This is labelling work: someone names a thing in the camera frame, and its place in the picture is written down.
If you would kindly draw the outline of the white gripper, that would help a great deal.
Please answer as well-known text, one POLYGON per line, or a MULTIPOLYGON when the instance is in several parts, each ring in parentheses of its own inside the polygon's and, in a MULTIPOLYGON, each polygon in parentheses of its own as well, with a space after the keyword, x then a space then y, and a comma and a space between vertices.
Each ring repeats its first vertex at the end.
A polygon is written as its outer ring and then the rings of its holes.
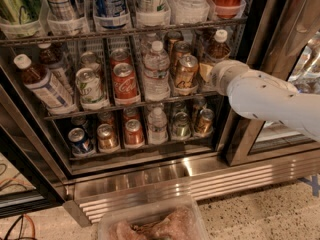
POLYGON ((213 89, 220 95, 227 95, 227 88, 231 81, 244 74, 249 67, 237 60, 224 60, 217 63, 214 67, 207 63, 199 64, 199 73, 205 82, 212 78, 213 89))

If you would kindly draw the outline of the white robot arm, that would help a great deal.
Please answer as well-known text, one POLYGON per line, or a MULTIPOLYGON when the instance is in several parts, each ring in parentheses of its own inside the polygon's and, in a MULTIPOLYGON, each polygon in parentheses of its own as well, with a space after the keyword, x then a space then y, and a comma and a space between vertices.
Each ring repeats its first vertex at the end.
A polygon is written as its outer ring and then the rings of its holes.
POLYGON ((300 93, 291 83, 251 69, 237 60, 200 64, 200 76, 227 96, 231 108, 247 119, 279 122, 320 141, 320 96, 300 93))

